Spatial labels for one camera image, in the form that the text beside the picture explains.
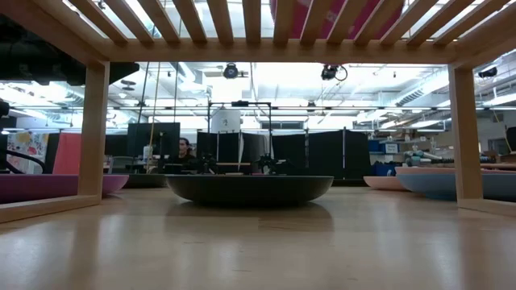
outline wooden post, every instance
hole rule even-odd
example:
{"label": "wooden post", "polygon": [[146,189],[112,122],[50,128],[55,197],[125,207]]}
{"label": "wooden post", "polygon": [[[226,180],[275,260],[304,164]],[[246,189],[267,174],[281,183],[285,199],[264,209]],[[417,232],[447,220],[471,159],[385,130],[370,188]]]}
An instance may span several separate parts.
{"label": "wooden post", "polygon": [[457,200],[483,199],[473,72],[448,65]]}
{"label": "wooden post", "polygon": [[89,65],[86,69],[82,119],[81,167],[78,195],[102,198],[104,143],[106,141],[107,87],[110,64]]}

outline wooden floor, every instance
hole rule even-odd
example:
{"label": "wooden floor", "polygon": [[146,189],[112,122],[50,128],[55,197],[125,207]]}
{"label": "wooden floor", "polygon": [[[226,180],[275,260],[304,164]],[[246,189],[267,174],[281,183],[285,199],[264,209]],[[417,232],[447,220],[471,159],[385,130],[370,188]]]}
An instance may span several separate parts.
{"label": "wooden floor", "polygon": [[207,209],[168,189],[0,224],[0,289],[514,289],[516,220],[332,188],[297,209]]}

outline black bowl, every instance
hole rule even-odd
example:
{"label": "black bowl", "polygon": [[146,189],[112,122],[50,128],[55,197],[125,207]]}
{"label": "black bowl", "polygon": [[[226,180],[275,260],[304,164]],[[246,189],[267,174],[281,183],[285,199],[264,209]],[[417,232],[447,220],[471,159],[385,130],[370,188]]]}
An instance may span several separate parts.
{"label": "black bowl", "polygon": [[178,196],[208,205],[296,205],[322,196],[332,176],[167,176]]}

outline person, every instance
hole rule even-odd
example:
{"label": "person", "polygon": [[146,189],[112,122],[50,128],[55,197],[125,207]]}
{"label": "person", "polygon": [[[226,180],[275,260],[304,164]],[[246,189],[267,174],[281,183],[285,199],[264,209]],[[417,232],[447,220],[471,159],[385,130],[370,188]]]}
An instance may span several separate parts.
{"label": "person", "polygon": [[190,141],[184,137],[179,138],[179,154],[173,157],[172,163],[187,164],[190,160],[195,159],[191,152]]}

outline wooden frame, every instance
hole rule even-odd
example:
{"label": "wooden frame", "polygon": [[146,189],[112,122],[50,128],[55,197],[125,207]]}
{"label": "wooden frame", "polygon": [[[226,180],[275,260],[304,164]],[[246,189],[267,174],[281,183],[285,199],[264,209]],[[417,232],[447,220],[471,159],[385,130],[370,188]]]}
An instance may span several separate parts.
{"label": "wooden frame", "polygon": [[382,0],[357,37],[347,39],[349,28],[364,8],[364,0],[348,0],[336,17],[328,39],[317,39],[330,0],[314,0],[301,39],[290,39],[295,0],[278,0],[272,39],[261,38],[259,0],[243,0],[247,38],[236,39],[227,0],[208,0],[218,38],[208,39],[193,0],[173,0],[190,38],[179,38],[158,0],[139,0],[163,35],[155,39],[124,0],[106,4],[136,36],[128,39],[91,0],[70,0],[103,31],[104,39],[63,2],[52,0],[3,0],[0,13],[68,53],[87,66],[85,121],[78,195],[42,201],[0,205],[0,222],[97,205],[102,197],[102,155],[105,138],[109,63],[116,61],[289,61],[342,63],[449,64],[451,107],[456,140],[458,206],[490,213],[516,215],[516,204],[482,199],[478,161],[472,69],[516,48],[516,3],[470,31],[508,0],[485,0],[445,31],[435,42],[437,30],[458,15],[472,0],[451,0],[410,39],[402,35],[431,8],[435,0],[415,1],[382,39],[374,39],[402,0]]}

